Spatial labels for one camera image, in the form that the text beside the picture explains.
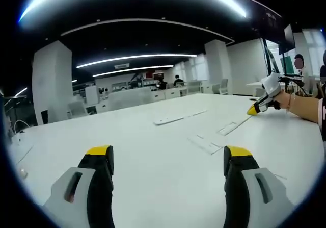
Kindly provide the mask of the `person's right hand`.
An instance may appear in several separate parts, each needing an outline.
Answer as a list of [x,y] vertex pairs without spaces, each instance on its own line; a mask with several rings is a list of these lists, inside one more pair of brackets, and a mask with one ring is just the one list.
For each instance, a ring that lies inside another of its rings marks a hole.
[[291,108],[291,103],[293,101],[293,96],[292,94],[289,94],[287,92],[285,92],[284,90],[281,90],[280,93],[278,93],[273,100],[275,102],[279,103],[279,106],[281,109],[286,109],[286,110],[290,110]]

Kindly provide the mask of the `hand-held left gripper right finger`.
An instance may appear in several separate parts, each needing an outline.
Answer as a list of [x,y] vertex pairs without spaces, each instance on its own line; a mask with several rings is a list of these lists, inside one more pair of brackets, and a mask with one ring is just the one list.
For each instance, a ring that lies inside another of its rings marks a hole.
[[246,149],[224,147],[224,227],[279,227],[294,209],[285,185]]

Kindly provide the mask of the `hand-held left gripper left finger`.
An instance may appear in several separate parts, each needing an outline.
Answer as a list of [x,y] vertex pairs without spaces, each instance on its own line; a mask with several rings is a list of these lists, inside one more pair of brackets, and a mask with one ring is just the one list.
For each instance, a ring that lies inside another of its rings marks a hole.
[[44,211],[59,227],[114,227],[113,174],[113,147],[89,149],[53,183]]

